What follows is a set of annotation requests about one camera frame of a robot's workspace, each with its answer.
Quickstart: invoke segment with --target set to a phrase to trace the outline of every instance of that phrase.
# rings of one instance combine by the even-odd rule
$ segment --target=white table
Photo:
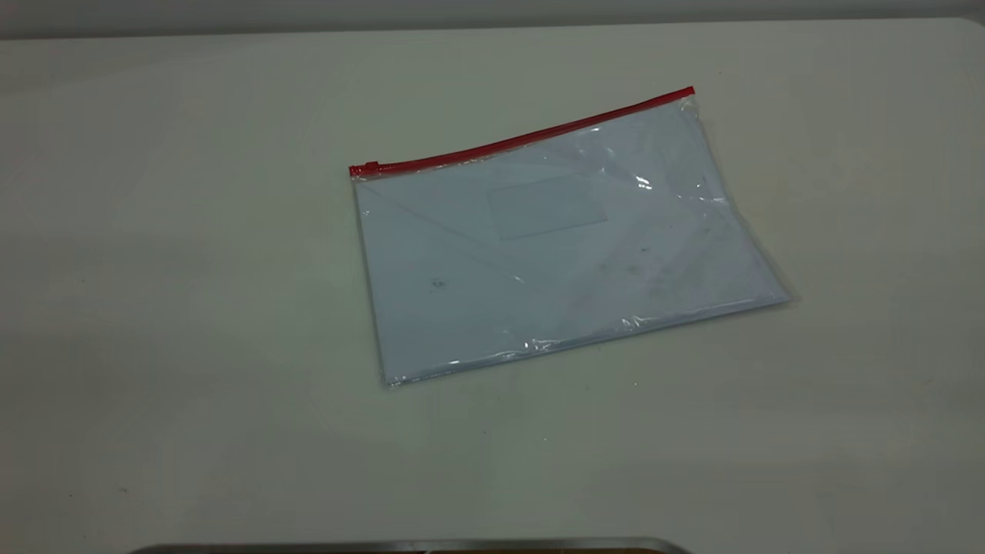
[[[981,551],[985,29],[0,42],[0,551]],[[380,385],[349,164],[695,85],[799,301]]]

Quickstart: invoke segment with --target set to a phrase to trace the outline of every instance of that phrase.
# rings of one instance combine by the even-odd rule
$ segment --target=red zipper
[[[499,152],[504,152],[506,150],[513,150],[515,148],[520,148],[521,146],[526,146],[530,143],[556,137],[558,135],[569,133],[571,131],[576,131],[584,127],[597,125],[603,121],[608,121],[610,119],[615,119],[617,117],[622,117],[624,115],[629,115],[631,113],[643,111],[651,107],[657,107],[658,105],[664,105],[664,104],[669,104],[671,102],[676,102],[680,99],[687,98],[693,94],[694,94],[694,87],[687,87],[686,89],[680,89],[679,91],[675,91],[670,94],[659,96],[655,99],[650,99],[646,102],[628,105],[626,107],[622,107],[620,109],[614,109],[612,111],[607,111],[605,113],[600,113],[592,117],[585,117],[584,119],[578,119],[577,121],[571,121],[570,123],[565,123],[563,125],[558,125],[556,127],[550,127],[547,129],[542,129],[540,131],[534,131],[532,133],[527,133],[525,135],[520,135],[518,137],[513,137],[511,139],[501,140],[499,142],[493,142],[492,144],[487,144],[486,146],[479,146],[476,148],[470,148],[468,150],[462,150],[461,152],[452,152],[451,154],[443,154],[441,156],[432,156],[430,158],[422,158],[420,160],[413,160],[411,162],[399,162],[396,164],[380,164],[379,162],[368,162],[361,166],[349,166],[349,175],[363,176],[363,175],[376,175],[376,174],[384,174],[384,173],[411,173],[411,172],[419,172],[421,170],[427,170],[431,168],[437,168],[439,166],[461,164],[462,162],[468,162],[469,160],[484,158],[486,156],[491,156],[492,154],[497,154]]]

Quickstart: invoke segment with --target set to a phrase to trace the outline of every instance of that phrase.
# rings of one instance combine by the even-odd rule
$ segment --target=plastic document pouch
[[[693,94],[351,167],[385,382],[788,300],[725,193]]]

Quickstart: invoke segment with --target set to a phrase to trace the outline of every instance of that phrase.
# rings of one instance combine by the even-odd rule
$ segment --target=metal edge
[[[288,544],[162,544],[130,554],[315,554],[332,552],[418,552],[429,550],[532,550],[640,548],[662,554],[690,554],[672,542],[653,537],[394,540]]]

